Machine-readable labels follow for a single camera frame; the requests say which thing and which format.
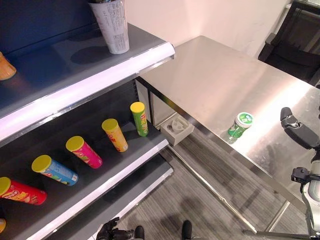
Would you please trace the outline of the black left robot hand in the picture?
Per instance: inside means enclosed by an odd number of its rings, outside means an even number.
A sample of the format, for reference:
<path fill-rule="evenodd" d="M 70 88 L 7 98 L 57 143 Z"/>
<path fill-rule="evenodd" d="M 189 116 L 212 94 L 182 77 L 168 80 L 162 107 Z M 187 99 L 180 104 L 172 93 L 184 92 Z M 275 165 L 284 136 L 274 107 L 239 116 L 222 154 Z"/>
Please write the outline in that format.
<path fill-rule="evenodd" d="M 117 225 L 119 220 L 119 217 L 115 217 L 105 223 L 97 233 L 96 240 L 114 240 L 114 227 Z"/>

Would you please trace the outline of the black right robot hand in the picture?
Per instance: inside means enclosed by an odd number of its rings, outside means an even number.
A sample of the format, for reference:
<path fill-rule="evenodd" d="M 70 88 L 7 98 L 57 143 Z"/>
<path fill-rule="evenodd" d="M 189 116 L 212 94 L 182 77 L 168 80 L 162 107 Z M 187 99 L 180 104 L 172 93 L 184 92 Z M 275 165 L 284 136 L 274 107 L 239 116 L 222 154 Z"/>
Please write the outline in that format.
<path fill-rule="evenodd" d="M 320 137 L 308 126 L 298 121 L 289 107 L 280 111 L 280 123 L 285 133 L 303 148 L 319 149 Z"/>

